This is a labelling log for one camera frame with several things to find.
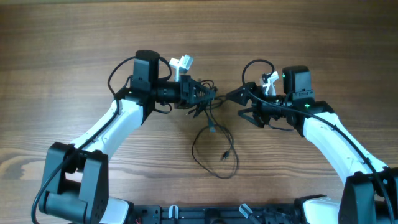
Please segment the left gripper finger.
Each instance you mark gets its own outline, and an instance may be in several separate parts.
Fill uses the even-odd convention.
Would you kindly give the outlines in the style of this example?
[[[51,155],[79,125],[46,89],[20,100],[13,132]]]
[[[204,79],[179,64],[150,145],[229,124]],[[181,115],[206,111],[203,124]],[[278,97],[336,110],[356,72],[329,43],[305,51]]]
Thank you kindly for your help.
[[[209,104],[210,104],[209,102],[198,104],[197,107],[195,108],[195,113],[193,117],[196,118],[201,112],[205,111],[207,107],[209,107]]]
[[[213,80],[206,79],[194,82],[194,103],[204,103],[216,96],[216,87]]]

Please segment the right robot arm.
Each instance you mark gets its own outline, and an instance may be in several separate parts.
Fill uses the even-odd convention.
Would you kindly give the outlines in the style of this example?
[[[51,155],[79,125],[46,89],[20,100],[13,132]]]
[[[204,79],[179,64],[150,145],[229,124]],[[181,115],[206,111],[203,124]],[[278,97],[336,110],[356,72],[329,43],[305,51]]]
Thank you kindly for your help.
[[[226,95],[244,106],[238,115],[263,128],[285,118],[311,142],[340,177],[341,201],[313,195],[295,201],[299,223],[397,223],[397,169],[368,152],[342,125],[325,101],[315,101],[308,67],[263,74],[261,84],[243,82]]]

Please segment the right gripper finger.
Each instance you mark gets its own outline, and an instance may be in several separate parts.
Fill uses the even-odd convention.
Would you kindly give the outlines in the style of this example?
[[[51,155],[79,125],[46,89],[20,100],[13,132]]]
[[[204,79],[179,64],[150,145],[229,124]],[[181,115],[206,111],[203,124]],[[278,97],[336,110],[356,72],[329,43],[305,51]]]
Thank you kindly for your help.
[[[250,107],[243,110],[239,110],[238,115],[241,118],[245,119],[246,121],[249,121],[250,123],[254,124],[255,126],[263,128],[264,122],[257,112],[258,110],[256,108]]]
[[[249,83],[239,87],[226,94],[226,99],[235,102],[239,105],[246,106],[249,101],[249,90],[251,85]]]

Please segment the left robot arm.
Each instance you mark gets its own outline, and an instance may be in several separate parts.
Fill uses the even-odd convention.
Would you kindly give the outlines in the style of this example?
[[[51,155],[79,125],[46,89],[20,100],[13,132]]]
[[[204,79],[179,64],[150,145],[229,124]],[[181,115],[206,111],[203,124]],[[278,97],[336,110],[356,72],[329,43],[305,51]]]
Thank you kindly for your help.
[[[152,50],[138,50],[133,74],[119,91],[111,91],[109,110],[85,134],[69,144],[53,143],[45,158],[40,190],[31,208],[71,223],[140,223],[134,204],[109,196],[109,160],[125,139],[158,109],[193,109],[198,116],[216,91],[186,75],[192,58],[167,61]]]

